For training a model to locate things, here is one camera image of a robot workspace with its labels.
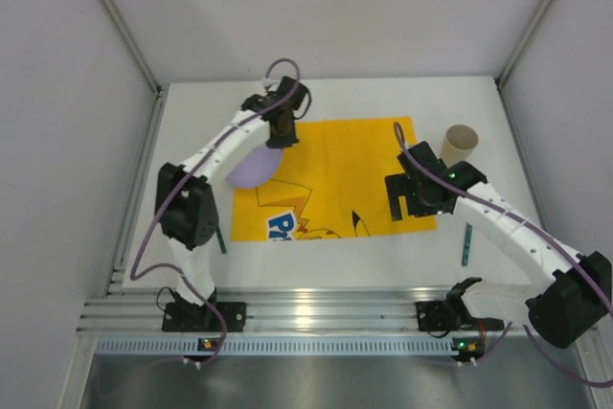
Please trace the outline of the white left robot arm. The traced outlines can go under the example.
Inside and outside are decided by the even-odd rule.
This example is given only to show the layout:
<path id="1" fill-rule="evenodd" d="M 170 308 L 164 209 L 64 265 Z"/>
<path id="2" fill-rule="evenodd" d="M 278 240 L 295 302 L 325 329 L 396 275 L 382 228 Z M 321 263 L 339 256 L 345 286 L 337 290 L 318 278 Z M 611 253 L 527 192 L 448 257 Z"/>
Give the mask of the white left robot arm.
<path id="1" fill-rule="evenodd" d="M 216 294 L 210 248 L 219 226 L 215 188 L 257 148 L 279 150 L 297 144 L 295 112 L 310 100 L 304 84 L 285 76 L 276 88 L 248 97 L 231 122 L 197 153 L 158 171 L 156 209 L 182 186 L 158 223 L 179 267 L 177 291 L 187 302 L 202 306 Z"/>

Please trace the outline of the left aluminium corner post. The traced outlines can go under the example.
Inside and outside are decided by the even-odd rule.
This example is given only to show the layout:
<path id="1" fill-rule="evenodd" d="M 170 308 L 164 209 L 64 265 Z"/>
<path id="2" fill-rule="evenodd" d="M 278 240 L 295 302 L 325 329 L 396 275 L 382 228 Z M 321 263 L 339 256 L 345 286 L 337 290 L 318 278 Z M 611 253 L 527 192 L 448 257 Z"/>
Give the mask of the left aluminium corner post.
<path id="1" fill-rule="evenodd" d="M 158 83 L 156 77 L 153 75 L 150 67 L 148 66 L 145 57 L 137 44 L 133 34 L 128 28 L 125 20 L 116 6 L 114 0 L 98 0 L 110 21 L 112 27 L 116 31 L 119 39 L 124 44 L 128 54 L 130 55 L 133 63 L 136 65 L 140 75 L 147 84 L 149 90 L 158 95 L 161 92 L 161 85 Z"/>

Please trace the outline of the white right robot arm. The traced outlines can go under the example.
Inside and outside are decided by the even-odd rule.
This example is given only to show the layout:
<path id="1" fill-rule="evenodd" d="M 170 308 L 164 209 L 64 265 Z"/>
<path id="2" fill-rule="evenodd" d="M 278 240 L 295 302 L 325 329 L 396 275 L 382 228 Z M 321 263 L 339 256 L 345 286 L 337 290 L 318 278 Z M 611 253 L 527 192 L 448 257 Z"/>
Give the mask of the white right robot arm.
<path id="1" fill-rule="evenodd" d="M 572 345 L 612 305 L 612 265 L 559 242 L 522 216 L 486 176 L 466 161 L 447 167 L 431 147 L 402 143 L 400 179 L 408 186 L 411 216 L 449 214 L 492 242 L 528 278 L 527 284 L 493 284 L 467 278 L 447 292 L 444 307 L 459 327 L 496 319 L 532 327 L 559 349 Z"/>

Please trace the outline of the beige paper cup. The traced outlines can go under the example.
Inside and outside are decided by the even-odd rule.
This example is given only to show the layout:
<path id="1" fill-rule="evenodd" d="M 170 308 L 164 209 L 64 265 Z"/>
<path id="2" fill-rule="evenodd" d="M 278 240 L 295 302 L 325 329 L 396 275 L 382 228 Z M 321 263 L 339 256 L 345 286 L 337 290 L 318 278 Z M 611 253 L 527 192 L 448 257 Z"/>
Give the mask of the beige paper cup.
<path id="1" fill-rule="evenodd" d="M 447 166 L 464 161 L 479 144 L 477 132 L 468 125 L 453 125 L 444 134 L 441 158 Z"/>

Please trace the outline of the right aluminium corner post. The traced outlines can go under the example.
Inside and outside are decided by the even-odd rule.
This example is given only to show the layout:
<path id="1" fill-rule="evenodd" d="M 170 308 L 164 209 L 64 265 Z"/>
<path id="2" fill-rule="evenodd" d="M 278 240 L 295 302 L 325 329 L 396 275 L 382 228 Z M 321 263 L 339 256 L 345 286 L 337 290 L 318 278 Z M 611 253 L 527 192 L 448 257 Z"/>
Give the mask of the right aluminium corner post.
<path id="1" fill-rule="evenodd" d="M 494 79 L 498 89 L 502 89 L 509 81 L 511 74 L 519 64 L 522 57 L 527 53 L 555 3 L 556 0 L 538 1 L 534 12 L 531 14 L 526 26 L 523 28 L 521 35 L 513 44 L 500 73 Z"/>

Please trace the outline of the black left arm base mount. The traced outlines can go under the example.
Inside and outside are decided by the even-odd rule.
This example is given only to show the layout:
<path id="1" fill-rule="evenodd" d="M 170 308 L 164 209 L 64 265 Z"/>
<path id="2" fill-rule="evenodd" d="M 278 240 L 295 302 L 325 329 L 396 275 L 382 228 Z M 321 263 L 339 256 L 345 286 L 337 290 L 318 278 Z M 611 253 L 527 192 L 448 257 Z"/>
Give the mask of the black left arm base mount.
<path id="1" fill-rule="evenodd" d="M 246 303 L 217 302 L 214 307 L 225 321 L 228 332 L 243 331 Z M 166 304 L 161 329 L 163 332 L 222 332 L 222 325 L 209 308 L 181 301 Z"/>

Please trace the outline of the aluminium corner post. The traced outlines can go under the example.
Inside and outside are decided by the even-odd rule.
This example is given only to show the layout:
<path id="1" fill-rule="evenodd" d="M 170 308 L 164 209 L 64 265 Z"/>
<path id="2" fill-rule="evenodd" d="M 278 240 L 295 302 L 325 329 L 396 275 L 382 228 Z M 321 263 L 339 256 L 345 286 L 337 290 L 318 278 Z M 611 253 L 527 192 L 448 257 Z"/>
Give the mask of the aluminium corner post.
<path id="1" fill-rule="evenodd" d="M 150 67 L 148 66 L 145 57 L 137 44 L 133 34 L 128 28 L 125 20 L 116 6 L 114 0 L 98 0 L 110 21 L 112 27 L 116 31 L 119 39 L 124 44 L 128 54 L 130 55 L 133 63 L 136 65 L 140 75 L 147 84 L 149 90 L 158 95 L 161 92 L 161 85 L 158 83 L 156 77 L 153 75 Z"/>
<path id="2" fill-rule="evenodd" d="M 494 79 L 498 89 L 502 89 L 509 81 L 511 74 L 519 64 L 522 57 L 527 53 L 555 3 L 556 0 L 538 1 L 534 12 L 531 14 L 526 26 L 523 28 L 521 35 L 513 44 L 500 73 Z"/>

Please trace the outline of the fork with green handle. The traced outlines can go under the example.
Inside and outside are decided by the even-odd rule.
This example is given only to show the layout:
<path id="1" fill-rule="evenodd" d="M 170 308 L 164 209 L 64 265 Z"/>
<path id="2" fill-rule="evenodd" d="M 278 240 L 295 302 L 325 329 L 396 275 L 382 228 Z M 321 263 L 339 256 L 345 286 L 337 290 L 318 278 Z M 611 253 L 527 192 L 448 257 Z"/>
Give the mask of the fork with green handle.
<path id="1" fill-rule="evenodd" d="M 219 245 L 219 249 L 220 249 L 221 254 L 227 254 L 227 248 L 226 248 L 225 240 L 224 240 L 224 237 L 222 235 L 221 229 L 220 229 L 220 227 L 218 225 L 216 226 L 216 239 L 217 239 L 217 243 Z"/>

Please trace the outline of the yellow Pikachu cloth placemat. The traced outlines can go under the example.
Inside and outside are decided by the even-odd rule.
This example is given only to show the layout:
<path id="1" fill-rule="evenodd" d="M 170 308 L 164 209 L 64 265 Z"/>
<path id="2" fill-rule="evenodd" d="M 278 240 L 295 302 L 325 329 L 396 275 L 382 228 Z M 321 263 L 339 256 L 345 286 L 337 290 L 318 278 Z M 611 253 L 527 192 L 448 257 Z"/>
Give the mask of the yellow Pikachu cloth placemat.
<path id="1" fill-rule="evenodd" d="M 434 231 L 433 217 L 391 217 L 385 179 L 399 174 L 395 119 L 304 122 L 276 173 L 234 195 L 234 241 L 381 237 Z"/>

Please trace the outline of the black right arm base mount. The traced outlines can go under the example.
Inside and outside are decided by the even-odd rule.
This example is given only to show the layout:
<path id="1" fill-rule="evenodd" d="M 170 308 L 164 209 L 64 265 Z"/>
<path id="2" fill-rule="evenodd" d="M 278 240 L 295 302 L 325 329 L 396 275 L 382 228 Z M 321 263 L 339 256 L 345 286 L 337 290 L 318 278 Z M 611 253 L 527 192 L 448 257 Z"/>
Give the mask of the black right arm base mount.
<path id="1" fill-rule="evenodd" d="M 502 331 L 505 323 L 502 320 L 485 318 L 475 319 L 467 313 L 458 313 L 447 301 L 416 302 L 418 328 L 438 338 L 447 336 L 450 332 Z"/>

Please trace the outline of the spoon with green handle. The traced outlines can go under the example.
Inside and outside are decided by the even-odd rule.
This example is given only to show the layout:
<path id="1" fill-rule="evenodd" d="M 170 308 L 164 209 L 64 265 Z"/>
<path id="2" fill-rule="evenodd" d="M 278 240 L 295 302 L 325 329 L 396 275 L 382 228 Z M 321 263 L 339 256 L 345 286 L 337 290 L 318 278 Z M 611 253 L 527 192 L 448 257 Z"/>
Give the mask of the spoon with green handle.
<path id="1" fill-rule="evenodd" d="M 472 240 L 473 227 L 470 224 L 465 226 L 465 234 L 462 248 L 461 266 L 467 267 L 470 256 L 471 240 Z"/>

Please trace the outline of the aluminium rail frame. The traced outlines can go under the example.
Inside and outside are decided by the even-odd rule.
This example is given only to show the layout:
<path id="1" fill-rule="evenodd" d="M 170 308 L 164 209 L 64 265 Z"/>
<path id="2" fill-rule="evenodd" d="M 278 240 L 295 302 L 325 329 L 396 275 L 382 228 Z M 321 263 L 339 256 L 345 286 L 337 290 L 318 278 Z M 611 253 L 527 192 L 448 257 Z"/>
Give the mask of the aluminium rail frame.
<path id="1" fill-rule="evenodd" d="M 439 301 L 435 287 L 406 289 L 281 289 L 218 291 L 221 302 L 246 304 L 246 334 L 409 334 L 418 332 L 416 303 Z M 161 306 L 171 300 L 157 289 L 117 291 L 85 302 L 80 334 L 143 334 L 162 330 Z"/>

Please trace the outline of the lilac plastic plate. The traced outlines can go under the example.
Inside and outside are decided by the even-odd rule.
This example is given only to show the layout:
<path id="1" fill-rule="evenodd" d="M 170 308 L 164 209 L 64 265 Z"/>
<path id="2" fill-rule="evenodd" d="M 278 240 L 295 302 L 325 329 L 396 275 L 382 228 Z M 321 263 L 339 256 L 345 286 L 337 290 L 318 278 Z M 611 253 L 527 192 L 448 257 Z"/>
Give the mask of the lilac plastic plate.
<path id="1" fill-rule="evenodd" d="M 257 188 L 274 176 L 283 154 L 281 148 L 258 146 L 230 172 L 226 180 L 238 189 Z"/>

